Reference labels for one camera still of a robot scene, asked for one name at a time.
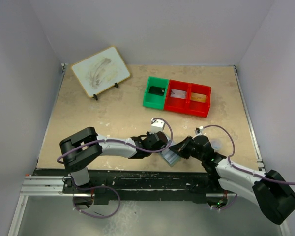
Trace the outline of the aluminium frame rail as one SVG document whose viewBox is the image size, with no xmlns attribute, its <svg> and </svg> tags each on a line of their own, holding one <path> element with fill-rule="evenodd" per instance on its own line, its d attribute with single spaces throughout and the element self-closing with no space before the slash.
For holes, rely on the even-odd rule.
<svg viewBox="0 0 295 236">
<path fill-rule="evenodd" d="M 226 210 L 206 186 L 207 175 L 186 172 L 91 171 L 105 185 L 92 199 L 74 190 L 64 170 L 35 170 L 22 184 L 11 236 L 288 236 L 242 197 Z"/>
</svg>

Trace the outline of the orange card in bin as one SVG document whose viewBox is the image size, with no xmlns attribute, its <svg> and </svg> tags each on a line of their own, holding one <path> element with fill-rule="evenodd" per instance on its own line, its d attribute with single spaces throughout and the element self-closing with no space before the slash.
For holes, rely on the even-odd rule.
<svg viewBox="0 0 295 236">
<path fill-rule="evenodd" d="M 190 101 L 206 103 L 207 96 L 205 94 L 191 93 Z"/>
</svg>

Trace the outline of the yellow framed whiteboard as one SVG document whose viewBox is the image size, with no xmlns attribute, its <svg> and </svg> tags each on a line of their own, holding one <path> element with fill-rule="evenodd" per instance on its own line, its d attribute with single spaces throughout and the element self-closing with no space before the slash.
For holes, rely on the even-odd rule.
<svg viewBox="0 0 295 236">
<path fill-rule="evenodd" d="M 100 94 L 129 78 L 127 68 L 117 48 L 111 46 L 71 65 L 87 97 Z"/>
</svg>

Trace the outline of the red double plastic bin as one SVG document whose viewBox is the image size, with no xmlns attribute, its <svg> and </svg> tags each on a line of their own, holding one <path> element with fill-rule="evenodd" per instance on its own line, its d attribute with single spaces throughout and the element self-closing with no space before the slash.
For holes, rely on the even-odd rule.
<svg viewBox="0 0 295 236">
<path fill-rule="evenodd" d="M 171 98 L 170 92 L 172 89 L 186 91 L 186 98 L 185 99 Z M 206 103 L 190 101 L 191 93 L 205 94 Z M 182 82 L 177 80 L 169 80 L 167 96 L 166 96 L 165 105 L 164 105 L 165 111 L 206 118 L 208 116 L 210 106 L 211 106 L 211 87 L 210 86 Z"/>
</svg>

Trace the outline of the silver card in bin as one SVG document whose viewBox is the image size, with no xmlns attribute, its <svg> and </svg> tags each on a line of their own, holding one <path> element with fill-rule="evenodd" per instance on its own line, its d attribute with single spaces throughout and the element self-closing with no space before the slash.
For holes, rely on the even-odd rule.
<svg viewBox="0 0 295 236">
<path fill-rule="evenodd" d="M 170 97 L 171 98 L 178 98 L 178 99 L 185 99 L 186 98 L 186 91 L 172 89 L 170 92 Z"/>
</svg>

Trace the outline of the teal leather card holder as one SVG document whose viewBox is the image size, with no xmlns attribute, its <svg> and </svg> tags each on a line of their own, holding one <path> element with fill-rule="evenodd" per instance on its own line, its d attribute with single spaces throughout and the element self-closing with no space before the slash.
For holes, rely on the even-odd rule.
<svg viewBox="0 0 295 236">
<path fill-rule="evenodd" d="M 172 152 L 169 148 L 159 153 L 159 155 L 170 167 L 174 166 L 178 161 L 181 160 L 181 157 Z"/>
</svg>

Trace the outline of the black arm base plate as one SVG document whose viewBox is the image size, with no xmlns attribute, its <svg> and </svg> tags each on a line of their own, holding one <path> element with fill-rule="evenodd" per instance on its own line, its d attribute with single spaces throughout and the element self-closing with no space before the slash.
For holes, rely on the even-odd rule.
<svg viewBox="0 0 295 236">
<path fill-rule="evenodd" d="M 109 201 L 188 201 L 230 203 L 235 194 L 213 186 L 207 173 L 90 170 L 89 184 L 75 187 L 61 169 L 35 170 L 37 177 L 59 177 L 65 194 L 91 195 L 95 205 Z"/>
</svg>

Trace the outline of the green plastic bin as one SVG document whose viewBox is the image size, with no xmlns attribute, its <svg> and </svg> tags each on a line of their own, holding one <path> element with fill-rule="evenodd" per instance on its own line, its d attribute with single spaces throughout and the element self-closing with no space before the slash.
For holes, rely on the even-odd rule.
<svg viewBox="0 0 295 236">
<path fill-rule="evenodd" d="M 149 76 L 143 96 L 143 106 L 163 110 L 169 85 L 169 79 Z"/>
</svg>

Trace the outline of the black card in green bin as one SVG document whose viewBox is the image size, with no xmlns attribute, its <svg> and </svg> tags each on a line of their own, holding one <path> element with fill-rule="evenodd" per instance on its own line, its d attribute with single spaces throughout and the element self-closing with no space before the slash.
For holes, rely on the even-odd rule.
<svg viewBox="0 0 295 236">
<path fill-rule="evenodd" d="M 157 86 L 151 86 L 149 88 L 149 94 L 153 94 L 153 95 L 158 95 L 158 96 L 163 96 L 165 93 L 165 88 L 163 87 L 157 87 Z"/>
</svg>

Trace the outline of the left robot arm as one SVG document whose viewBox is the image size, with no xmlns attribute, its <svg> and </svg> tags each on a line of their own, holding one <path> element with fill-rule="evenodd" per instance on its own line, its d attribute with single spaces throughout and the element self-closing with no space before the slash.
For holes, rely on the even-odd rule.
<svg viewBox="0 0 295 236">
<path fill-rule="evenodd" d="M 161 153 L 169 148 L 173 134 L 163 131 L 132 136 L 127 139 L 108 138 L 87 127 L 65 139 L 59 146 L 61 156 L 57 162 L 63 164 L 71 174 L 74 187 L 81 193 L 91 188 L 87 166 L 100 156 L 120 156 L 127 159 L 144 159 L 153 153 Z"/>
</svg>

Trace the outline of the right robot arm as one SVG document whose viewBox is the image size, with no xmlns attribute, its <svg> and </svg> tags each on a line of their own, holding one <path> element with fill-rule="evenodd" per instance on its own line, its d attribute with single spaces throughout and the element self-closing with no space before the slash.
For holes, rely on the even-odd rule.
<svg viewBox="0 0 295 236">
<path fill-rule="evenodd" d="M 277 171 L 260 172 L 235 165 L 212 148 L 207 136 L 188 136 L 169 149 L 184 159 L 200 160 L 213 192 L 224 189 L 239 194 L 258 205 L 263 215 L 277 225 L 295 210 L 295 192 Z"/>
</svg>

